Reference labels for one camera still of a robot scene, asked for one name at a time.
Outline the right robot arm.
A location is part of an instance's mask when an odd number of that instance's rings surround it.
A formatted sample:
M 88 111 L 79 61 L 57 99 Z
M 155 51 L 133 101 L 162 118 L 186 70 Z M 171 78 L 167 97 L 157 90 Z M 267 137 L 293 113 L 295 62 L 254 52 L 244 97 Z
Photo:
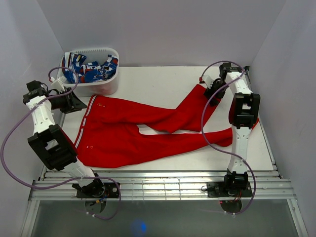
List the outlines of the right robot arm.
M 222 182 L 208 183 L 210 197 L 251 197 L 253 191 L 248 180 L 250 168 L 246 164 L 248 140 L 258 120 L 260 95 L 252 92 L 246 83 L 243 67 L 231 61 L 219 61 L 219 77 L 213 80 L 205 72 L 199 78 L 206 85 L 204 92 L 208 106 L 217 106 L 227 89 L 233 94 L 229 110 L 229 123 L 233 142 L 227 173 Z

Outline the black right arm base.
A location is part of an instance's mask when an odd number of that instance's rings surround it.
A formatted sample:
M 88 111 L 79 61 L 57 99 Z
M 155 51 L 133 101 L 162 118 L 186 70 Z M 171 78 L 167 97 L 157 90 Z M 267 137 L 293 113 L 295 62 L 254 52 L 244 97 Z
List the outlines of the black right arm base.
M 224 182 L 207 182 L 205 190 L 209 198 L 250 198 L 253 195 L 249 184 L 242 190 L 225 188 Z

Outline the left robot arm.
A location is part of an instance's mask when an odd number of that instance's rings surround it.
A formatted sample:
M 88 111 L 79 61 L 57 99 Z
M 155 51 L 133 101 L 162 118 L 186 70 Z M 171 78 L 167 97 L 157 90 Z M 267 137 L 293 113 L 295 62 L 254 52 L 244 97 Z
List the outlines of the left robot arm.
M 91 168 L 79 159 L 75 145 L 55 123 L 52 110 L 64 114 L 85 109 L 84 104 L 69 88 L 62 88 L 52 98 L 50 90 L 40 81 L 27 83 L 28 93 L 23 96 L 23 103 L 32 112 L 33 135 L 28 144 L 49 170 L 62 171 L 76 178 L 73 188 L 88 197 L 102 197 L 105 186 Z

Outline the red trousers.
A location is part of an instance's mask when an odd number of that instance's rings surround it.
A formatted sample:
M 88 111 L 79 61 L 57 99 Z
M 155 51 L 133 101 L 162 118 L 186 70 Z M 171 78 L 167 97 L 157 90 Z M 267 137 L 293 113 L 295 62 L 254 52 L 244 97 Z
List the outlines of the red trousers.
M 201 134 L 215 111 L 206 107 L 204 88 L 196 85 L 175 109 L 94 95 L 75 141 L 86 166 L 118 168 L 195 151 L 208 144 L 227 147 L 232 129 Z

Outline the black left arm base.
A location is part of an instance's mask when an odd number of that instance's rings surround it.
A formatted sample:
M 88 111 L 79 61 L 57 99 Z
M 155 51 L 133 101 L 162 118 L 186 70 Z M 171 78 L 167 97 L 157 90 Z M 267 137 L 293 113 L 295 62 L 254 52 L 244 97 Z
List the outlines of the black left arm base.
M 72 184 L 72 187 L 76 189 L 77 198 L 118 198 L 119 197 L 119 183 L 118 187 L 115 183 L 91 183 L 87 186 L 80 187 L 77 184 Z

